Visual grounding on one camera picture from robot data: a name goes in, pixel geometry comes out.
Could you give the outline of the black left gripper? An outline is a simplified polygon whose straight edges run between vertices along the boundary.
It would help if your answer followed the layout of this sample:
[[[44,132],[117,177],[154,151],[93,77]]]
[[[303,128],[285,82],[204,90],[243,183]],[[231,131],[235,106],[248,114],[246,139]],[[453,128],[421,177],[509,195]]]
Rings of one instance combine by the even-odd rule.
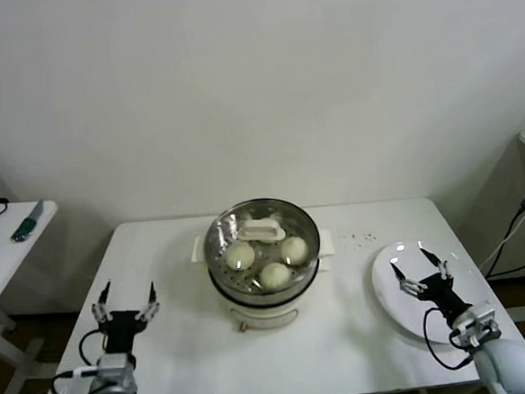
[[[143,331],[142,323],[150,322],[159,311],[160,303],[156,296],[156,288],[154,283],[151,282],[147,305],[140,312],[132,309],[109,313],[106,309],[106,303],[111,287],[110,284],[111,281],[107,281],[98,300],[92,305],[91,311],[100,332],[106,338],[105,353],[131,354],[136,335]]]

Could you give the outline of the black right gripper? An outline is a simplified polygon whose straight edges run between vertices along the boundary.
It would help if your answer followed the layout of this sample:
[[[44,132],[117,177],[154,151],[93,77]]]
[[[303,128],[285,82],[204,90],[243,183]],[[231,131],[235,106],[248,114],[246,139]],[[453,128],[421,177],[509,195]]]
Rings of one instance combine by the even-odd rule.
[[[433,302],[446,318],[447,324],[453,325],[455,320],[468,310],[470,304],[453,291],[454,279],[449,272],[448,262],[441,261],[434,253],[421,246],[419,249],[440,273],[428,276],[420,282],[412,281],[395,264],[391,264],[399,288],[410,296],[419,295],[419,300]]]

